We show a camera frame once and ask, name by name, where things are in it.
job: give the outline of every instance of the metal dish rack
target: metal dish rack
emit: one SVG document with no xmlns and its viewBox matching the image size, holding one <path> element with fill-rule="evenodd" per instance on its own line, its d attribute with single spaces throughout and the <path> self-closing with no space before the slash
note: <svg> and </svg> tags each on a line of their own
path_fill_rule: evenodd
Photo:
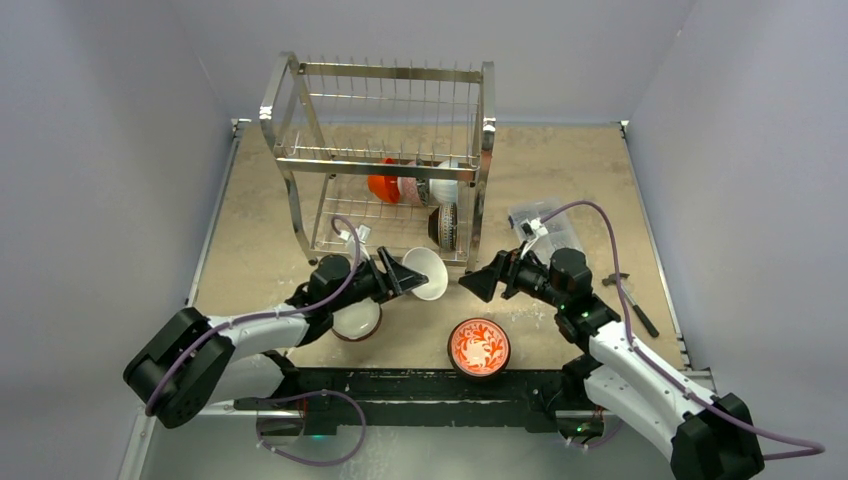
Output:
<svg viewBox="0 0 848 480">
<path fill-rule="evenodd" d="M 285 81 L 286 72 L 291 82 Z M 277 118 L 279 98 L 287 102 Z M 423 67 L 382 60 L 372 65 L 367 58 L 300 62 L 292 52 L 281 53 L 259 122 L 285 181 L 295 236 L 310 263 L 321 255 L 346 253 L 330 228 L 330 217 L 340 214 L 371 227 L 368 245 L 384 245 L 393 255 L 429 246 L 446 265 L 475 268 L 495 140 L 494 107 L 492 62 L 474 70 L 456 64 L 432 68 L 426 62 Z M 397 164 L 382 163 L 385 158 Z M 419 165 L 409 165 L 415 160 Z M 455 161 L 456 167 L 436 168 L 444 161 Z M 310 234 L 295 171 L 324 174 Z M 427 237 L 427 218 L 437 204 L 381 202 L 368 190 L 368 175 L 456 180 L 457 249 L 443 251 Z M 318 191 L 318 185 L 308 186 Z"/>
</svg>

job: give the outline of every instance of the transparent plastic box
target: transparent plastic box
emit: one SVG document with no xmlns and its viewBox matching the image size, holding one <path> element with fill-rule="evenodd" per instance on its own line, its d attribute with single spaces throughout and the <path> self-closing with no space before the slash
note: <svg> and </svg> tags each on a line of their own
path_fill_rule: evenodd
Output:
<svg viewBox="0 0 848 480">
<path fill-rule="evenodd" d="M 537 202 L 509 207 L 509 225 L 518 236 L 518 241 L 523 242 L 527 239 L 527 235 L 519 227 L 522 222 L 543 217 L 563 205 L 565 204 L 559 198 L 550 197 Z M 565 212 L 545 222 L 545 227 L 548 229 L 548 235 L 542 237 L 531 248 L 545 265 L 550 262 L 551 255 L 560 248 L 573 248 L 583 251 L 580 239 L 577 238 L 577 233 Z"/>
</svg>

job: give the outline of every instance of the white wall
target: white wall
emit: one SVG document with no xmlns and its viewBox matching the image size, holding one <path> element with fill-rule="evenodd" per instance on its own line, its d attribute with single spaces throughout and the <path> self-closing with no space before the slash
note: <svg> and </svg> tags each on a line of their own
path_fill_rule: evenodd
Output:
<svg viewBox="0 0 848 480">
<path fill-rule="evenodd" d="M 256 117 L 281 50 L 497 68 L 498 119 L 630 118 L 694 0 L 174 0 L 232 116 Z"/>
<path fill-rule="evenodd" d="M 228 149 L 163 0 L 0 6 L 0 474 L 113 479 Z"/>
<path fill-rule="evenodd" d="M 763 478 L 845 478 L 846 18 L 839 0 L 698 2 L 628 130 L 697 365 L 760 426 L 829 447 Z"/>
</svg>

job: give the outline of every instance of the orange bowl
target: orange bowl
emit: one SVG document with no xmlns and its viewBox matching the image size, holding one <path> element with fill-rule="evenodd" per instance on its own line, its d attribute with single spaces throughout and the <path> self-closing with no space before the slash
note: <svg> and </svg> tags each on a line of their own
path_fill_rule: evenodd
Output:
<svg viewBox="0 0 848 480">
<path fill-rule="evenodd" d="M 448 357 L 453 368 L 471 379 L 488 379 L 509 363 L 510 346 L 506 332 L 485 318 L 469 318 L 451 332 Z"/>
<path fill-rule="evenodd" d="M 386 158 L 383 163 L 397 163 L 392 158 Z M 386 203 L 397 203 L 400 201 L 400 190 L 398 190 L 397 177 L 385 175 L 368 175 L 368 190 Z"/>
</svg>

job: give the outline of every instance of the black handle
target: black handle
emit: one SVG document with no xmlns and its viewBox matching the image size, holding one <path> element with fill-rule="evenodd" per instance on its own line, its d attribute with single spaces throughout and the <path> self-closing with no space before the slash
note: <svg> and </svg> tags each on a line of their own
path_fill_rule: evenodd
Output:
<svg viewBox="0 0 848 480">
<path fill-rule="evenodd" d="M 654 324 L 651 323 L 651 320 L 648 318 L 647 315 L 645 315 L 645 312 L 642 311 L 642 307 L 640 307 L 639 305 L 633 305 L 633 310 L 636 312 L 636 316 L 639 317 L 639 320 L 642 321 L 642 325 L 644 325 L 645 329 L 648 330 L 648 335 L 654 338 L 659 337 L 659 330 L 657 330 L 657 327 L 655 327 Z"/>
</svg>

